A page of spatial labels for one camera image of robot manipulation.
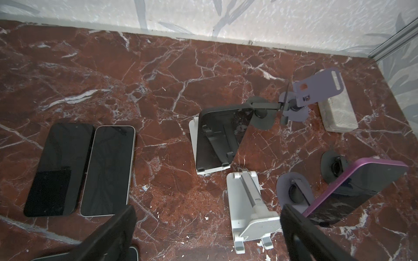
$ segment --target purple smartphone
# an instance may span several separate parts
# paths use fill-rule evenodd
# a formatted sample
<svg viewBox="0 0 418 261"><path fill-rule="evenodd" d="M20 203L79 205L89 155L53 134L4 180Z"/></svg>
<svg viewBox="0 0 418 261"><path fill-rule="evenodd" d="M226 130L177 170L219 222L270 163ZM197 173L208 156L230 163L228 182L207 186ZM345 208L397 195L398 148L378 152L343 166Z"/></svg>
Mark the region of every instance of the purple smartphone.
<svg viewBox="0 0 418 261"><path fill-rule="evenodd" d="M362 158L354 162L303 213L329 226L345 218L408 170L402 161Z"/></svg>

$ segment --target white wall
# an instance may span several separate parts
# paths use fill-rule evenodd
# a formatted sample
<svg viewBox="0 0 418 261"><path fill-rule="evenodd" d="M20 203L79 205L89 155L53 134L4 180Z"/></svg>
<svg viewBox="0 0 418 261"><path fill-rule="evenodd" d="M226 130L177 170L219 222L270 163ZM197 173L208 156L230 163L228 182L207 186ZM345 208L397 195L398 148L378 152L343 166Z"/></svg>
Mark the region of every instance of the white wall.
<svg viewBox="0 0 418 261"><path fill-rule="evenodd" d="M0 0L0 11L6 19L365 55L418 17L418 0Z"/></svg>

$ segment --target purple phone stand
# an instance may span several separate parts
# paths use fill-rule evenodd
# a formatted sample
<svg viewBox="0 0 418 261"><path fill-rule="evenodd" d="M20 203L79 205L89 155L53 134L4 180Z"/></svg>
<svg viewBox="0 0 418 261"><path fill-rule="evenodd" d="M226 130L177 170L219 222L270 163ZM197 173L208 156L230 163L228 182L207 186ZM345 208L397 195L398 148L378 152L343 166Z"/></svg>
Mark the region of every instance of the purple phone stand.
<svg viewBox="0 0 418 261"><path fill-rule="evenodd" d="M294 122L308 118L308 105L334 97L344 90L344 82L338 68L322 70L304 80L293 83L293 92L287 91L279 96L284 103L282 117Z"/></svg>

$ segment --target purple phone frame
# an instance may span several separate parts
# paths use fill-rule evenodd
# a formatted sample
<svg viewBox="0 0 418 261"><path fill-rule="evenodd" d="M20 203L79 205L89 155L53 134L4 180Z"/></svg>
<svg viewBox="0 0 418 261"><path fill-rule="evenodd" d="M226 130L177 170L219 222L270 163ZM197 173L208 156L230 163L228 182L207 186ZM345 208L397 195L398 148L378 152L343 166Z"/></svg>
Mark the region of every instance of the purple phone frame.
<svg viewBox="0 0 418 261"><path fill-rule="evenodd" d="M404 166L408 167L402 161L397 160L382 160L374 158L361 158L351 164L344 173L341 174L333 183L331 183L328 189L317 198L312 205L310 205L304 212L303 216L308 217L322 202L324 202L329 195L331 195L347 178L349 178L357 169L369 163L377 163L384 165Z"/></svg>

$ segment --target silver smartphone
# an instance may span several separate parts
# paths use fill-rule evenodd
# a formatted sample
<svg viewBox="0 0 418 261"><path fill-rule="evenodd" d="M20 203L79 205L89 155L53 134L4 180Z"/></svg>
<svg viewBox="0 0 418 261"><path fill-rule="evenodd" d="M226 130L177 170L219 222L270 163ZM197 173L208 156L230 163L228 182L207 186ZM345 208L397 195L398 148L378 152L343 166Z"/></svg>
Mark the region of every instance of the silver smartphone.
<svg viewBox="0 0 418 261"><path fill-rule="evenodd" d="M114 215L128 203L135 148L132 126L100 126L93 139L80 213Z"/></svg>

